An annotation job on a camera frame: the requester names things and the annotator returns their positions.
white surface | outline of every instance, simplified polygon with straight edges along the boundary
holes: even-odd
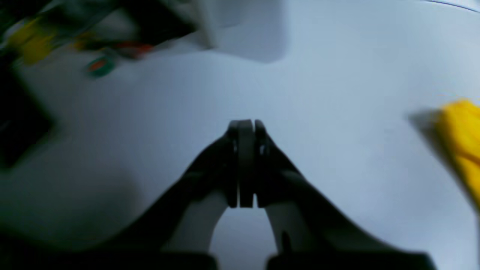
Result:
[[[247,11],[247,26],[269,10],[282,23],[251,54],[180,41],[98,80],[83,77],[83,55],[24,69],[60,134],[1,176],[1,225],[88,247],[135,219],[230,120],[252,118],[362,228],[429,252],[439,270],[477,270],[475,213],[408,118],[479,100],[480,16],[405,1],[282,3]],[[228,31],[252,31],[239,27]],[[224,270],[262,269],[275,252],[265,214],[228,210],[211,250]]]

black object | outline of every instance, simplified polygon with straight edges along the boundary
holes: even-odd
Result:
[[[52,0],[0,0],[0,7],[9,11],[16,21],[30,17],[39,12]]]
[[[168,9],[159,0],[119,0],[120,6],[140,28],[140,41],[158,45],[194,31],[191,24]]]
[[[11,168],[53,126],[11,68],[13,51],[0,52],[0,167]]]
[[[427,255],[395,250],[350,222],[303,178],[258,120],[254,128],[250,120],[231,122],[123,232],[86,253],[51,260],[49,267],[131,269],[138,261],[139,269],[145,261],[156,266],[165,260],[162,269],[215,269],[205,254],[216,223],[237,199],[240,207],[252,207],[253,194],[267,212],[280,252],[269,270],[435,269]],[[184,263],[196,259],[204,263]]]
[[[60,44],[87,31],[117,9],[114,1],[78,1],[73,7],[63,3],[41,13],[41,26],[55,30],[55,40]]]

yellow object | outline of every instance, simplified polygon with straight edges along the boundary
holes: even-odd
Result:
[[[446,105],[437,130],[480,209],[480,108],[466,99]]]
[[[52,52],[52,40],[53,36],[46,35],[38,26],[38,19],[35,19],[11,35],[8,46],[23,56],[25,64],[34,64]]]
[[[77,50],[85,50],[88,43],[96,40],[98,40],[98,38],[92,32],[85,32],[75,38],[73,47]]]

